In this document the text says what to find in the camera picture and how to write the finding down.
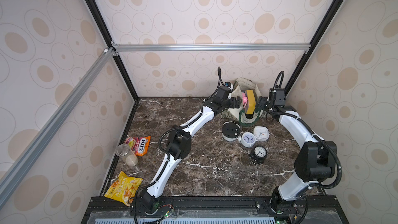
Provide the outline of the yellow square alarm clock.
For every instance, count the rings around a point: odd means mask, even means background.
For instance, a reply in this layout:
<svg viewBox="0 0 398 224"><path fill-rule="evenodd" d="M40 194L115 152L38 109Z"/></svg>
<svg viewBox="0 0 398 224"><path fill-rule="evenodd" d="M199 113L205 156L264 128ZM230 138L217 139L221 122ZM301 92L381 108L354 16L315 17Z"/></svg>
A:
<svg viewBox="0 0 398 224"><path fill-rule="evenodd" d="M244 105L245 114L252 115L257 104L255 92L254 90L248 89L244 94L248 98L247 103Z"/></svg>

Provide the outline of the pink twin-bell alarm clock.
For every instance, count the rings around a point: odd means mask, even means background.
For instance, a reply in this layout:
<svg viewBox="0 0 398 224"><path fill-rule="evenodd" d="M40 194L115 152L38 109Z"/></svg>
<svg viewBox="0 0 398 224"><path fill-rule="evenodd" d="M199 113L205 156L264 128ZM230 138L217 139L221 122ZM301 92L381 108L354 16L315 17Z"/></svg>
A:
<svg viewBox="0 0 398 224"><path fill-rule="evenodd" d="M243 97L243 104L245 105L247 103L248 98L246 96Z"/></svg>

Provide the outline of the cream canvas tote bag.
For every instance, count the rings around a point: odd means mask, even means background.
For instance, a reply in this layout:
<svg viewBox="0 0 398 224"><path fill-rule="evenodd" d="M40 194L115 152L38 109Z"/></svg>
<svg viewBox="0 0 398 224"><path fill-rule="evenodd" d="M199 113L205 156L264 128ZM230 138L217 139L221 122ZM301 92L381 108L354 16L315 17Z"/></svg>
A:
<svg viewBox="0 0 398 224"><path fill-rule="evenodd" d="M263 115L263 110L256 109L256 103L261 96L258 84L246 78L238 78L233 84L231 97L240 97L239 108L227 109L221 113L221 118L236 121L240 126L250 127Z"/></svg>

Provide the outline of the white clock black back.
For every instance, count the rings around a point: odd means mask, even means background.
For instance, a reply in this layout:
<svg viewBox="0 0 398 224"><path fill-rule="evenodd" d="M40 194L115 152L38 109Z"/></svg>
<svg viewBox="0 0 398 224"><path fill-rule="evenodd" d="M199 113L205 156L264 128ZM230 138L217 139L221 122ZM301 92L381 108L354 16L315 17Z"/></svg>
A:
<svg viewBox="0 0 398 224"><path fill-rule="evenodd" d="M241 127L234 121L228 121L222 125L221 133L224 140L227 142L233 142L239 137Z"/></svg>

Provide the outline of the small white round clock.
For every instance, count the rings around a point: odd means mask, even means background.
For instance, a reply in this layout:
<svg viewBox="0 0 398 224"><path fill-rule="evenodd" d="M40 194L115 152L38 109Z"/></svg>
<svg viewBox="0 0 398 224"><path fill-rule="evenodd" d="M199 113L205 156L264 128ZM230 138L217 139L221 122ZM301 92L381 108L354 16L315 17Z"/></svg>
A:
<svg viewBox="0 0 398 224"><path fill-rule="evenodd" d="M245 132L243 133L238 140L240 141L240 143L247 148L251 148L254 146L254 144L256 143L257 139L255 137L255 135L251 132Z"/></svg>

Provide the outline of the small black twin-bell clock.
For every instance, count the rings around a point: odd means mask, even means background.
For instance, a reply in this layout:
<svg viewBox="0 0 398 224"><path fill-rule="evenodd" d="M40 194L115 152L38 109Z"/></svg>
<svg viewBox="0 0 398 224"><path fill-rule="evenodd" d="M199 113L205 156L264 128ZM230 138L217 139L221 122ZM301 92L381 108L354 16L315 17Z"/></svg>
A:
<svg viewBox="0 0 398 224"><path fill-rule="evenodd" d="M263 164L267 158L267 150L262 145L254 146L249 157L254 164Z"/></svg>

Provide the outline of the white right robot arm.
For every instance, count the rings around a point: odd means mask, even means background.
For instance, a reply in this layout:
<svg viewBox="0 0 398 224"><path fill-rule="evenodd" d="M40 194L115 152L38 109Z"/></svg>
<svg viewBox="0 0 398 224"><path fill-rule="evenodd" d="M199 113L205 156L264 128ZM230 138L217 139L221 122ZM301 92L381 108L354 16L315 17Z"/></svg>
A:
<svg viewBox="0 0 398 224"><path fill-rule="evenodd" d="M302 198L313 187L336 187L343 176L337 145L320 137L293 107L286 105L285 90L282 88L284 75L283 71L278 74L268 97L259 97L256 105L285 127L300 148L293 174L273 191L270 205L274 212L279 211L281 204Z"/></svg>

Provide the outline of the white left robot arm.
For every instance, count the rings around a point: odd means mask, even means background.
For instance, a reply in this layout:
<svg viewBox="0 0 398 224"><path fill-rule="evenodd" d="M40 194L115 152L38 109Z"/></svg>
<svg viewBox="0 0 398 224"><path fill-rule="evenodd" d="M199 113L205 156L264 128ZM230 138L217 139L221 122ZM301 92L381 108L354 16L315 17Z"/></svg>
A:
<svg viewBox="0 0 398 224"><path fill-rule="evenodd" d="M221 67L217 68L217 89L201 103L201 108L191 119L182 125L174 125L158 141L159 149L165 153L161 166L153 180L146 186L140 186L132 203L131 215L137 224L137 203L140 202L149 213L154 213L159 206L165 186L173 171L182 159L191 151L192 138L205 124L213 120L227 108L238 108L242 103L240 97L232 97L233 85L224 83L221 78Z"/></svg>

